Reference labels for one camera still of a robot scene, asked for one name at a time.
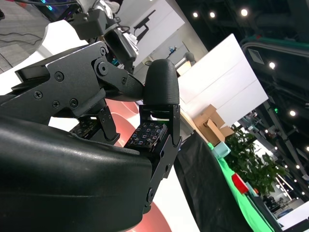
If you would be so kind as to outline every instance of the dark ceiling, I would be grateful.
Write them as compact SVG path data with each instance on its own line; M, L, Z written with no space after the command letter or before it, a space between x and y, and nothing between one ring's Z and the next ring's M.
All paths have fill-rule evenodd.
M233 33L269 96L255 126L309 196L309 6L306 0L176 0L208 50ZM247 16L241 10L246 9ZM276 67L271 69L270 62ZM290 111L296 112L292 117Z

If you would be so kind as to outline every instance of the potted plant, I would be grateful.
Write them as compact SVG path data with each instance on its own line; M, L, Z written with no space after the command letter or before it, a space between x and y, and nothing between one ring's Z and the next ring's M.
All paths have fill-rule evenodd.
M272 183L277 174L285 175L284 168L276 164L265 154L262 159L254 153L254 135L244 133L240 128L233 127L235 133L228 137L226 144L231 153L225 157L229 167L243 179L249 182L262 195L274 192Z

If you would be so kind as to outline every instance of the white panel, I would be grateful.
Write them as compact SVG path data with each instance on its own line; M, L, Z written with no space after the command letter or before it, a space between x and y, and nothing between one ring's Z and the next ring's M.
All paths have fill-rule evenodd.
M258 80L249 85L226 104L217 109L218 114L228 126L233 125L251 110L268 99Z
M244 54L237 40L233 34L229 35L179 78L179 90L183 101L188 104L243 59ZM241 73L238 75L239 78L246 78Z
M210 104L219 109L255 80L256 77L250 65L244 59L187 103L188 115L194 118Z
M183 20L173 11L165 17L159 25L150 29L150 31L147 32L143 39L138 43L139 54L134 65L141 63L179 27L181 27L182 24L184 24Z
M293 225L307 219L309 217L309 202L304 203L292 212L279 218L278 223L282 224L283 230L290 228Z
M150 56L154 60L167 58L170 54L169 47L174 46L177 46L178 48L184 46L182 40L176 32L165 40L155 51L153 51Z

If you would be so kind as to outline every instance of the bolt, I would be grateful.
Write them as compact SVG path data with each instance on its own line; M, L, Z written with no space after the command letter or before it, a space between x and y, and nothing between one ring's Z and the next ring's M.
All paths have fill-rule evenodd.
M76 99L72 99L71 101L70 101L70 106L72 107L72 108L76 108L77 106L78 106L78 101L76 100Z
M148 194L147 194L147 201L150 203L150 202L153 201L153 199L154 199L153 189L150 188L150 189L148 190Z
M43 94L40 91L35 91L33 94L35 99L41 99L43 97Z
M104 56L106 54L106 50L104 47L100 48L100 53Z
M56 81L61 82L64 79L64 75L62 72L56 72L54 75Z
M53 101L53 107L54 107L55 109L58 109L59 106L60 106L60 103L59 103L58 101Z

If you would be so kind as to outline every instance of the screw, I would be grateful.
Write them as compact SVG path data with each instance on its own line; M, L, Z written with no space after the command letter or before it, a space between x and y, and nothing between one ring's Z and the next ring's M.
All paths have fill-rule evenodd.
M60 106L60 103L59 103L58 101L53 101L53 107L54 107L55 109L58 109L59 106Z
M61 82L64 79L64 75L62 72L56 72L54 75L56 81Z
M107 75L107 73L108 73L108 67L107 67L106 63L100 62L100 63L97 65L97 72L98 72L99 75L102 75L102 76Z
M70 101L70 106L72 107L72 108L76 108L77 106L78 106L78 101L76 100L76 99L72 99L71 101Z
M41 99L43 97L43 94L40 91L35 91L33 94L35 99Z
M104 56L106 54L106 50L104 47L100 48L100 53Z

